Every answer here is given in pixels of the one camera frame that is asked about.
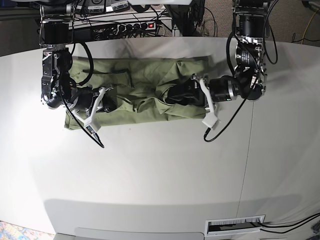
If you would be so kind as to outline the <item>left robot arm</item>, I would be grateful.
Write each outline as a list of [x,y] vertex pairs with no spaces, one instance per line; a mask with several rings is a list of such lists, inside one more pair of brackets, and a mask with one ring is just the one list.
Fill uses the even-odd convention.
[[226,41],[229,75],[210,79],[203,70],[193,69],[178,80],[166,94],[168,104],[206,107],[238,97],[256,101],[266,91],[265,37],[269,27],[269,0],[235,0],[231,32]]

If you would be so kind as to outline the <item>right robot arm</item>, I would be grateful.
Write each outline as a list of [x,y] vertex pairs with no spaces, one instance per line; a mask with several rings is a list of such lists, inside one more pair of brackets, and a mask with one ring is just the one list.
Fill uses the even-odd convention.
[[75,81],[69,71],[73,65],[73,55],[67,47],[74,41],[74,21],[77,14],[77,0],[45,0],[40,6],[39,43],[44,46],[42,54],[41,100],[49,109],[61,105],[69,110],[92,113],[94,103],[97,112],[110,113],[116,103],[104,90],[99,97],[98,88],[87,86],[94,73],[94,60],[84,41],[83,46],[89,61],[87,76]]

